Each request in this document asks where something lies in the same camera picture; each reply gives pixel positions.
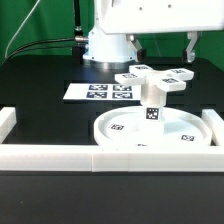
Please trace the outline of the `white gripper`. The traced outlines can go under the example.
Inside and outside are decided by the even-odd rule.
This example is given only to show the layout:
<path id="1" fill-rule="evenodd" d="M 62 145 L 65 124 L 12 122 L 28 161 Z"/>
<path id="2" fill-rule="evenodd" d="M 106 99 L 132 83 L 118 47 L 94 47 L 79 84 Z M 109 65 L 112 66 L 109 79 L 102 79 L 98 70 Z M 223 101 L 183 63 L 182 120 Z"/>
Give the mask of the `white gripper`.
<path id="1" fill-rule="evenodd" d="M 107 34 L 131 34 L 127 41 L 143 63 L 146 50 L 133 34 L 188 32 L 182 61 L 192 63 L 201 31 L 224 29 L 224 0 L 95 0 L 98 22 Z"/>

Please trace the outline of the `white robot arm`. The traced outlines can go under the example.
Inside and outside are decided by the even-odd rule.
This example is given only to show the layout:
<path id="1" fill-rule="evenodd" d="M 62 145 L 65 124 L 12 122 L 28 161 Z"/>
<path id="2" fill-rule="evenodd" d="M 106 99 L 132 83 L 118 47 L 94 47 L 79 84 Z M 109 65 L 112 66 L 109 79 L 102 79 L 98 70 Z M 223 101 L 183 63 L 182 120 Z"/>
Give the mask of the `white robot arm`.
<path id="1" fill-rule="evenodd" d="M 224 0 L 94 0 L 94 26 L 83 59 L 106 69 L 140 60 L 137 34 L 185 32 L 183 61 L 195 59 L 203 31 L 224 29 Z"/>

